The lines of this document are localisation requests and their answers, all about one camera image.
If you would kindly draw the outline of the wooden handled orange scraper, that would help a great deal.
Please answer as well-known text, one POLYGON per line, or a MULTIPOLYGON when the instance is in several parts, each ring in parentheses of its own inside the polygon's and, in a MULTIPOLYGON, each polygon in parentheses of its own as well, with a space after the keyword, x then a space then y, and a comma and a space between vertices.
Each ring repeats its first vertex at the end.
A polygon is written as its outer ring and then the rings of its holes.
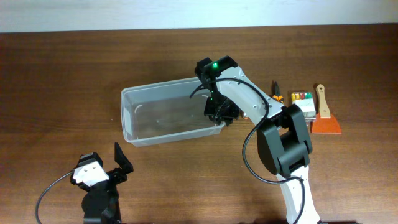
POLYGON ((311 133, 313 134, 341 134, 341 128, 337 119, 330 112, 326 102, 325 87, 318 84, 316 87, 318 97, 318 113, 316 121, 312 123, 311 133))

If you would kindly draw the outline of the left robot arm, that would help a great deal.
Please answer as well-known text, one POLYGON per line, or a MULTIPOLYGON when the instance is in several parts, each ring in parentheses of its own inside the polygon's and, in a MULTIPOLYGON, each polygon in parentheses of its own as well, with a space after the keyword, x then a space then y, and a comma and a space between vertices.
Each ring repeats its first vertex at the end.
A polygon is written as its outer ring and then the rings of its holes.
POLYGON ((122 222, 117 185, 127 181, 127 175, 134 168, 117 142, 114 143, 114 161, 119 166, 106 172, 99 154, 91 152, 79 158, 72 172, 71 184, 86 191, 81 203, 84 224, 122 222))

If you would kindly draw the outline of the orange black long-nose pliers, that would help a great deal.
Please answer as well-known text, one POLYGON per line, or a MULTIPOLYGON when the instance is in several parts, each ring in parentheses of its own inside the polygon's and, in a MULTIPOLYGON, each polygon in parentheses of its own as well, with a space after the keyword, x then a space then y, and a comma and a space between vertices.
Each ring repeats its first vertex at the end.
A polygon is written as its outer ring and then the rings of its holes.
POLYGON ((272 82, 272 98, 277 102, 284 104, 284 97, 280 94, 278 83, 275 80, 272 82))

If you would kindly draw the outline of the screwdriver bit set case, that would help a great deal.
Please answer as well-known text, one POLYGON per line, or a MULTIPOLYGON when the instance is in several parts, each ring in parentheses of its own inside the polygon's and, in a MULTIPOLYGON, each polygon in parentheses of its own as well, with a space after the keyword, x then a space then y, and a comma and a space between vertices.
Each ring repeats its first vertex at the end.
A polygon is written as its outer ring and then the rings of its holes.
POLYGON ((303 112, 305 122, 310 124, 316 120, 315 102, 310 91, 296 91, 291 93, 292 103, 297 105, 303 112))

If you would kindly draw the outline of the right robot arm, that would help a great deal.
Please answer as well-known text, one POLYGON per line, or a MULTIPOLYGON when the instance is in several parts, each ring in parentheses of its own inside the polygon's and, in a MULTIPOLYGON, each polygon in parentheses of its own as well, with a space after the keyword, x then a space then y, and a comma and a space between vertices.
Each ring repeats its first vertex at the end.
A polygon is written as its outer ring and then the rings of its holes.
POLYGON ((201 82, 196 90, 211 94, 204 110, 210 121, 229 125, 244 112, 254 124, 242 152, 255 136, 263 166, 277 177, 273 184, 281 187, 287 222, 320 223, 308 181, 313 147, 302 110, 266 95, 229 56, 204 58, 197 62, 195 75, 201 82))

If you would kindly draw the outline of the clear plastic container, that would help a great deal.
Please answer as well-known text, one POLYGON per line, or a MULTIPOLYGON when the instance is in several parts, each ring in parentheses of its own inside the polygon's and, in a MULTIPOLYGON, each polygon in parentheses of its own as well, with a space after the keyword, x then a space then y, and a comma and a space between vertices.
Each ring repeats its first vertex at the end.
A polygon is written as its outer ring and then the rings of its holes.
POLYGON ((215 124, 204 115, 208 90, 191 92, 198 78, 125 88, 121 92, 124 140, 136 147, 219 134, 226 123, 215 124))

